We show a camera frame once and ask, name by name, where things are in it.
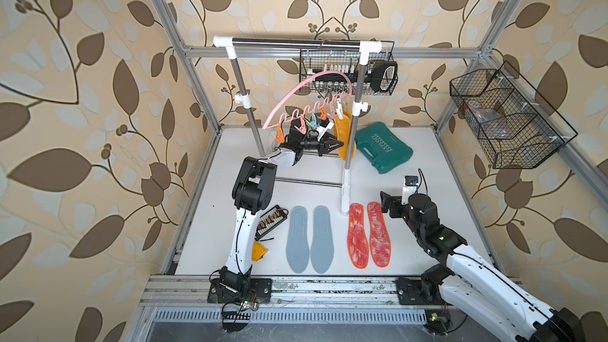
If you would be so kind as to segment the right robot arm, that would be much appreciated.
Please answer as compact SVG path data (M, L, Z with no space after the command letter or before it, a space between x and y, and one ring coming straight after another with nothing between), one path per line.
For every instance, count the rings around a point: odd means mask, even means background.
M440 223L430 196L402 198L381 193L382 211L401 218L419 247L437 260L424 272L421 295L440 298L473 318L501 341L584 341L582 321L556 310L496 269L460 234Z

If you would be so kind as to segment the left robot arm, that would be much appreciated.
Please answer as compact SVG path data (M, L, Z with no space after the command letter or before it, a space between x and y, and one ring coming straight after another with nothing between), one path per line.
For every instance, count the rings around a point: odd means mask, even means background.
M276 146L263 158L245 158L232 188L236 226L229 256L219 271L219 285L232 294L244 296L250 291L257 227L271 202L277 171L297 164L306 151L322 157L345 145L322 127L304 131L292 127L286 135L278 128L272 137Z

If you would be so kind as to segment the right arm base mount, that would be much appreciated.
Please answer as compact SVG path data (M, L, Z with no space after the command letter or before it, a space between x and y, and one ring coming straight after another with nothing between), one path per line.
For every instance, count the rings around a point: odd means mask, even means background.
M436 264L420 276L398 277L395 280L395 286L399 304L403 306L442 305L440 285L453 275L454 272L451 269Z

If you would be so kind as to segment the light blue insole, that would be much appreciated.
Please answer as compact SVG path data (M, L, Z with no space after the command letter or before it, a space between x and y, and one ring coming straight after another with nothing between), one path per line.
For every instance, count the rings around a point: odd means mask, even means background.
M286 258L291 270L300 274L307 269L310 260L310 247L307 237L307 209L303 206L294 207L288 215L288 219Z
M326 273L334 257L331 215L326 206L317 206L313 211L313 242L310 261L317 274Z

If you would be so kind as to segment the red insole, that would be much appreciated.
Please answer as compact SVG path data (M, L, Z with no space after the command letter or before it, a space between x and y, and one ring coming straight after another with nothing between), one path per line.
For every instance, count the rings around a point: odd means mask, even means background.
M378 202L367 204L367 214L370 222L370 252L374 263L384 269L390 263L391 241L382 206Z
M347 247L352 264L357 269L365 269L369 263L370 252L362 204L351 204L349 207Z

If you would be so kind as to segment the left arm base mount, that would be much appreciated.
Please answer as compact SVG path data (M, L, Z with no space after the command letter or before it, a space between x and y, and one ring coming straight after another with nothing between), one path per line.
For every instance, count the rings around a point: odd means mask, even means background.
M243 330L251 322L261 305L268 304L272 295L270 278L251 277L234 273L226 267L209 275L210 288L207 302L221 304L222 329L227 333Z

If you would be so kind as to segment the pink multi-clip hanger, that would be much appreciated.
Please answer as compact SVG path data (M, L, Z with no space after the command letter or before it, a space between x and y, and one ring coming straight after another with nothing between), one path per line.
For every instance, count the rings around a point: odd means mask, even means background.
M348 91L338 93L320 93L306 87L307 83L326 74L337 73L337 71L322 71L309 75L299 82L291 90L282 93L275 106L269 111L261 127L266 129L276 128L278 124L286 125L303 117L307 120L315 113L325 110L331 117L336 114L338 101L349 101L354 96L352 83L343 75L348 83Z

